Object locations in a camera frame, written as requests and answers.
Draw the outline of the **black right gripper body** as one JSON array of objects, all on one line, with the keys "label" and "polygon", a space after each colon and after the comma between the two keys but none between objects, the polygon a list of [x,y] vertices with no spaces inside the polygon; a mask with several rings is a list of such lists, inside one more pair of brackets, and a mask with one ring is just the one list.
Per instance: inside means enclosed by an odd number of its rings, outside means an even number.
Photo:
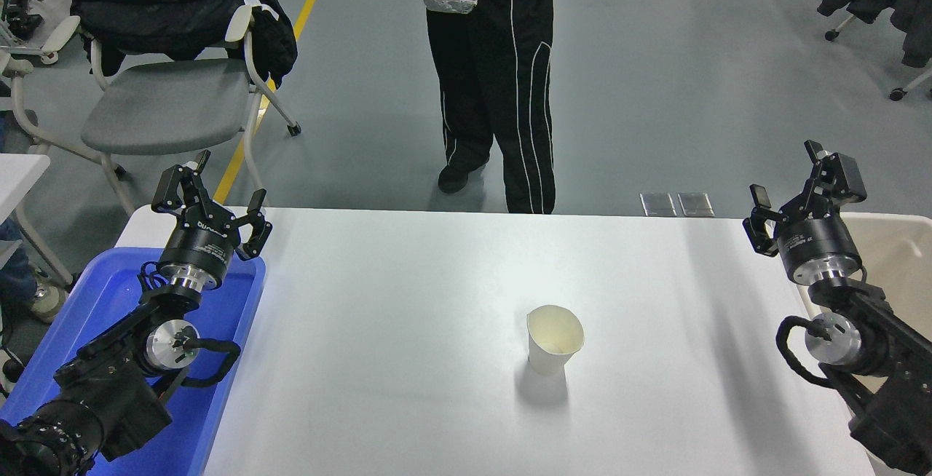
[{"label": "black right gripper body", "polygon": [[838,216],[803,218],[778,227],[778,254],[786,273],[799,273],[807,263],[828,258],[855,273],[862,260],[848,228]]}]

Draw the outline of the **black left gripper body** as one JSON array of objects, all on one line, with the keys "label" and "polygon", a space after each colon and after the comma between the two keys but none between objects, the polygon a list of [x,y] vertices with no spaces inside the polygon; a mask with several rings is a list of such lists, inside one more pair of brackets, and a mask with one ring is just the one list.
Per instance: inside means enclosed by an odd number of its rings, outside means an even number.
[{"label": "black left gripper body", "polygon": [[160,274],[172,277],[187,266],[199,269],[212,280],[223,280],[234,248],[239,246],[239,230],[233,216],[185,218],[179,216],[160,257]]}]

